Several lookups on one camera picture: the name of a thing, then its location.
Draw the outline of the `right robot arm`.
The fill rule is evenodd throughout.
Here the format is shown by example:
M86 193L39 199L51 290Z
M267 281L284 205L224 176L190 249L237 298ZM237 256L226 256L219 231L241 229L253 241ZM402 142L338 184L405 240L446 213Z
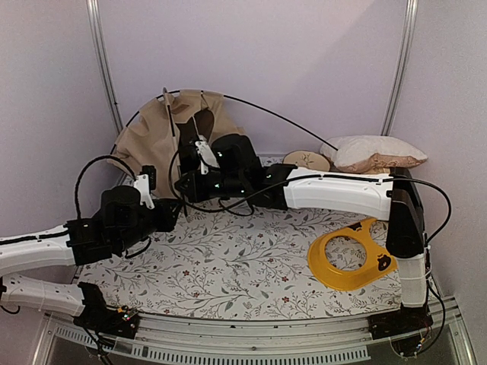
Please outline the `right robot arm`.
M363 214L389 224L387 256L393 258L402 286L402 309L393 316L401 332L422 321L427 302L427 254L424 208L410 172L393 168L379 176L331 173L275 163L264 167L250 139L231 134L209 144L198 139L181 154L194 161L178 180L173 194L188 202L240 198L251 205L279 210L322 208Z

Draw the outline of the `aluminium frame post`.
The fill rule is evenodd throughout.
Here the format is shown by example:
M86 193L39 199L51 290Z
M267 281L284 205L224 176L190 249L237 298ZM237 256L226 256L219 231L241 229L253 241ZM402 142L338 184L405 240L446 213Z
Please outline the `aluminium frame post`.
M410 52L415 33L415 23L417 18L419 1L408 0L404 14L403 31L399 46L399 55L396 63L396 70L393 77L393 85L390 92L384 122L380 130L382 136L389 136L393 127L397 107L399 105L400 94L403 88L403 81L409 62Z
M116 91L110 71L109 57L103 36L103 27L100 16L100 4L98 0L86 0L86 5L88 11L88 22L94 44L94 52L97 59L98 68L100 70L104 93L107 98L114 128L116 133L119 134L124 128L124 123L119 111L119 103L116 97Z

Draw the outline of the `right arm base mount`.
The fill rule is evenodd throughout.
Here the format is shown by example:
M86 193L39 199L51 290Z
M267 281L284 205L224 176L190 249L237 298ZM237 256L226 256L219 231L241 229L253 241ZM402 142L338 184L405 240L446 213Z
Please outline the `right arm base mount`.
M398 310L368 317L368 331L374 340L414 332L412 337L391 342L393 351L401 357L415 357L419 354L431 334L432 325L428 304L414 308L401 305Z

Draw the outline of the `left aluminium frame post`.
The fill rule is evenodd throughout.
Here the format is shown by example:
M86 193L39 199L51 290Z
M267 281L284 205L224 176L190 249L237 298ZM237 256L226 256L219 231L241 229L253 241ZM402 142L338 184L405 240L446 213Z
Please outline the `left aluminium frame post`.
M109 57L103 36L103 27L100 16L100 4L98 0L86 0L86 5L88 11L88 22L94 44L94 52L97 59L98 68L100 70L104 93L107 98L114 128L116 133L119 134L124 128L124 123L119 111L119 103L116 97L116 91L110 71Z

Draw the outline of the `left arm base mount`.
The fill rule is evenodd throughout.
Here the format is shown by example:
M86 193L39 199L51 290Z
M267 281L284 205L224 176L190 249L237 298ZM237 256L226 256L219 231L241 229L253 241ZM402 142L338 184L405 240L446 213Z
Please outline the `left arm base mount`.
M73 323L97 335L107 334L121 338L134 339L140 323L138 310L127 305L116 309L109 308L103 294L95 284L79 282L84 309L79 316L73 317Z

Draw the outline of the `beige fabric pet tent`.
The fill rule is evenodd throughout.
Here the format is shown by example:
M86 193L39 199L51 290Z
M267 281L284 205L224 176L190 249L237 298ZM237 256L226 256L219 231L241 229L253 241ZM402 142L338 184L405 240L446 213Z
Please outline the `beige fabric pet tent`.
M203 135L211 144L229 134L244 133L224 107L222 94L205 90L182 90L177 96L168 95L170 110L175 124L179 146L191 138ZM167 116L164 99L154 98L139 110L139 119L126 126L115 141L112 155L123 160L135 173L144 165L152 165L157 171L157 185L153 191L158 198L172 198L168 173L179 176L175 161L170 160L176 151Z

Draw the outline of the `metal base rail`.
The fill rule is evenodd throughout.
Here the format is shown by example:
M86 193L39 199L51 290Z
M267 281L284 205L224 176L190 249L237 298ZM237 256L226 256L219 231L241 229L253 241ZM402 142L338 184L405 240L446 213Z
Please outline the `metal base rail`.
M431 300L434 325L418 355L406 356L424 331L374 338L368 316L235 321L143 314L135 338L109 337L99 352L70 319L47 314L35 364L478 364L453 297Z

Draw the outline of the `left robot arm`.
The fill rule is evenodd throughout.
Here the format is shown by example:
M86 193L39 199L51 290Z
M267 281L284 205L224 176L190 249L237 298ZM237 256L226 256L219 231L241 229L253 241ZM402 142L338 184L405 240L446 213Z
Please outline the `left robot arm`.
M131 186L102 193L100 209L40 233L1 240L1 303L84 316L97 330L113 324L113 314L93 284L56 284L26 278L23 271L49 266L82 266L126 256L155 232L171 232L180 203L151 199Z

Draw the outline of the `white and brown pillow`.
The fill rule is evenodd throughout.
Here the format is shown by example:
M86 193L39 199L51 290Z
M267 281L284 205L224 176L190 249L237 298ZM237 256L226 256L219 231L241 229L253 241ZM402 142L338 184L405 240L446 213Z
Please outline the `white and brown pillow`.
M366 173L374 168L416 167L428 156L398 138L379 135L335 137L322 144L320 153L344 173Z

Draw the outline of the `floral table mat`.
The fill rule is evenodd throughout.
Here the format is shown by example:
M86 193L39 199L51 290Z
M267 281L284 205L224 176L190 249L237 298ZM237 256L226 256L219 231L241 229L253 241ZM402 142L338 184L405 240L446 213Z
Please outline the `floral table mat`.
M169 233L156 233L137 256L84 266L111 306L200 319L313 319L397 309L396 273L354 291L325 287L307 265L319 236L361 220L358 214L244 207L219 212L206 202Z

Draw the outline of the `yellow double bowl holder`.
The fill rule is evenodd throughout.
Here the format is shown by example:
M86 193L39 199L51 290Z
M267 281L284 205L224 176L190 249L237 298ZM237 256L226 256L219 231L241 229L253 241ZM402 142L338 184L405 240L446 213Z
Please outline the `yellow double bowl holder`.
M397 270L396 260L373 238L378 221L367 218L316 238L307 263L326 287L354 291Z

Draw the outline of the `beige bird-print plate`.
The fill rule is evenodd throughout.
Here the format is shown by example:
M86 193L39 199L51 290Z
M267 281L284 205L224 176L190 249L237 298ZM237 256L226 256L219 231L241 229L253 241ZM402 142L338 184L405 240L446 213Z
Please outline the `beige bird-print plate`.
M328 172L329 161L321 154L313 151L293 151L283 158L282 163L294 164L297 167L305 167L309 170Z

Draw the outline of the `right aluminium frame post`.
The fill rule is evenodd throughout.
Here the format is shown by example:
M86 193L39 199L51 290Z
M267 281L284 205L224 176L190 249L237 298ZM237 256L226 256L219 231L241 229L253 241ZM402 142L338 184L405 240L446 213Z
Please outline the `right aluminium frame post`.
M409 62L410 52L415 33L415 23L417 18L419 1L408 0L404 14L403 31L399 46L399 55L396 63L396 70L393 77L393 85L390 92L384 122L380 130L382 136L389 136L393 127L397 107L399 105L400 94L403 88L403 81Z

